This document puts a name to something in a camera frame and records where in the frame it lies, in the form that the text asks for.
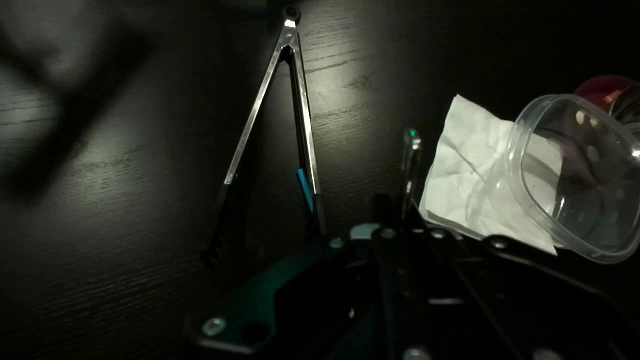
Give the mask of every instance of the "dark background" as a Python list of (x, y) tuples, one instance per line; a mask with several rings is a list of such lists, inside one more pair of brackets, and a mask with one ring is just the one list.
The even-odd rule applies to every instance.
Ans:
[[(246, 254), (199, 260), (282, 5), (0, 0), (0, 358), (175, 358), (184, 319), (216, 305), (234, 268), (302, 247), (280, 67)], [(331, 228), (401, 190), (403, 130), (433, 152), (455, 95), (515, 119), (597, 75), (640, 79), (631, 5), (300, 2)]]

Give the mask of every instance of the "dark wooden table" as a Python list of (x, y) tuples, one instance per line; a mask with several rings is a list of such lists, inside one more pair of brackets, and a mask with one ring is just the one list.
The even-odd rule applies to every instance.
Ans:
[[(233, 268), (302, 247), (282, 67), (256, 133), (249, 252), (199, 263), (282, 2), (112, 5), (0, 2), (0, 358), (175, 358)], [(331, 226), (401, 190), (403, 130), (435, 149), (458, 92), (516, 116), (597, 75), (640, 79), (631, 6), (557, 6), (300, 2)]]

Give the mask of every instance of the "red object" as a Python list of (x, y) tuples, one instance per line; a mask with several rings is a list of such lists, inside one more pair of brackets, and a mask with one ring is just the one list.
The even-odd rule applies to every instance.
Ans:
[(638, 89), (638, 86), (640, 83), (624, 77), (597, 77), (583, 83), (576, 89), (576, 97), (586, 99), (609, 112), (624, 90)]

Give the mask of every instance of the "metal tongs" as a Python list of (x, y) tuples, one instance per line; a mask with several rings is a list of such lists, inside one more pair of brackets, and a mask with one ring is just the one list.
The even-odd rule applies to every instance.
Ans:
[(221, 189), (216, 218), (214, 218), (214, 239), (204, 250), (207, 258), (214, 254), (214, 247), (223, 236), (223, 228), (225, 228), (223, 222), (230, 206), (230, 194), (241, 176), (238, 171), (243, 165), (243, 156), (249, 149), (249, 141), (253, 137), (266, 92), (272, 85), (275, 72), (282, 61), (290, 65), (292, 83), (295, 83), (295, 109), (296, 109), (296, 128), (299, 128), (299, 152), (300, 152), (299, 182), (305, 194), (305, 203), (309, 206), (309, 215), (315, 222), (315, 231), (320, 236), (326, 232), (324, 215), (320, 206), (320, 181), (318, 181), (318, 165), (317, 165), (317, 149), (315, 149), (315, 133), (313, 133), (313, 112), (309, 104), (309, 89), (305, 79), (305, 61), (302, 61), (299, 25), (300, 25), (300, 13), (295, 6), (285, 9), (285, 22), (282, 22), (278, 42), (264, 71), (264, 79), (260, 83), (256, 100), (253, 104), (253, 110), (249, 112), (245, 130), (237, 144), (234, 159), (226, 171), (225, 185)]

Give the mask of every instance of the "paper towel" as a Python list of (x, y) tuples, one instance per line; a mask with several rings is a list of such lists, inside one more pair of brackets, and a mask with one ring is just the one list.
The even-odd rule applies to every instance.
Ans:
[[(471, 239), (503, 235), (557, 254), (551, 232), (529, 217), (507, 185), (507, 176), (500, 179), (503, 172), (495, 169), (495, 165), (505, 165), (497, 161), (507, 152), (513, 128), (515, 122), (500, 120), (457, 97), (426, 176), (421, 215), (433, 224)], [(531, 146), (536, 149), (535, 156), (545, 159), (545, 172), (558, 179), (563, 156), (557, 144), (533, 137)], [(557, 185), (542, 182), (545, 176), (533, 171), (527, 171), (524, 176), (529, 187), (536, 189), (536, 201), (545, 208), (555, 206)]]

